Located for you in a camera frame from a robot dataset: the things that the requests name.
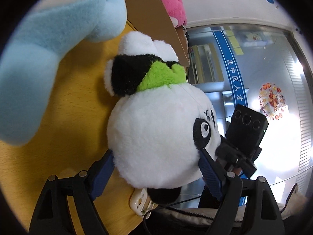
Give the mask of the panda plush toy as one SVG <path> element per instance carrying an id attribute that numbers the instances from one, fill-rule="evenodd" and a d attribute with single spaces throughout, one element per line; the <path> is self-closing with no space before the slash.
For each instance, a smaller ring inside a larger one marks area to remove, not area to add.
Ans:
<path id="1" fill-rule="evenodd" d="M 216 159 L 221 136 L 210 99 L 187 82 L 171 45 L 138 31 L 121 38 L 104 82 L 119 97 L 107 139 L 120 176 L 157 204 L 174 202 L 202 176 L 199 151 Z"/>

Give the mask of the light blue plush toy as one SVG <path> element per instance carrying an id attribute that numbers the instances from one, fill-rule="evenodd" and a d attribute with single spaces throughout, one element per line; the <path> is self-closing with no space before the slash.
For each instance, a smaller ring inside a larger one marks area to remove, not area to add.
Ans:
<path id="1" fill-rule="evenodd" d="M 28 143 L 47 108 L 59 63 L 79 42 L 121 34 L 125 0 L 39 0 L 1 55 L 1 140 Z"/>

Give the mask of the pink plush toy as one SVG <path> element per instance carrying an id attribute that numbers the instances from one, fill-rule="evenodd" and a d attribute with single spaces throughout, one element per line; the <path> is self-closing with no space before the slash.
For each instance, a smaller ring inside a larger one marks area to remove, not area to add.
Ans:
<path id="1" fill-rule="evenodd" d="M 187 24 L 186 12 L 182 0 L 161 0 L 175 28 Z"/>

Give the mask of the cardboard box tray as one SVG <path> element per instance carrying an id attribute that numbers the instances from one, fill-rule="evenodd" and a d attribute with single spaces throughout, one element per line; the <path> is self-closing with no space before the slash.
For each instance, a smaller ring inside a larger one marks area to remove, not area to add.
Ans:
<path id="1" fill-rule="evenodd" d="M 176 52 L 179 62 L 189 66 L 188 43 L 182 27 L 174 28 L 161 0 L 125 0 L 128 22 L 154 40 L 163 40 Z"/>

